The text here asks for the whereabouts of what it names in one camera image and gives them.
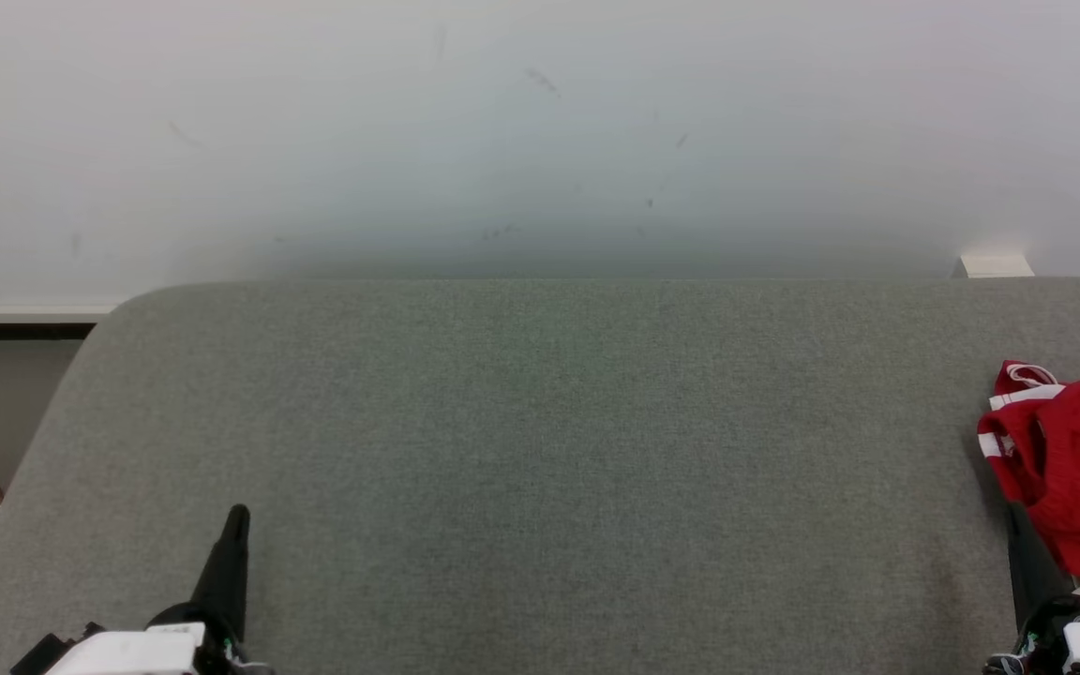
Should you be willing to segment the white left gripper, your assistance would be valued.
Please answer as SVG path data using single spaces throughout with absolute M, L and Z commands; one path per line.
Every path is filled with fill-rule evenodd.
M 44 674 L 270 674 L 243 653 L 248 609 L 247 505 L 229 509 L 189 603 L 141 631 L 95 631 L 64 649 Z

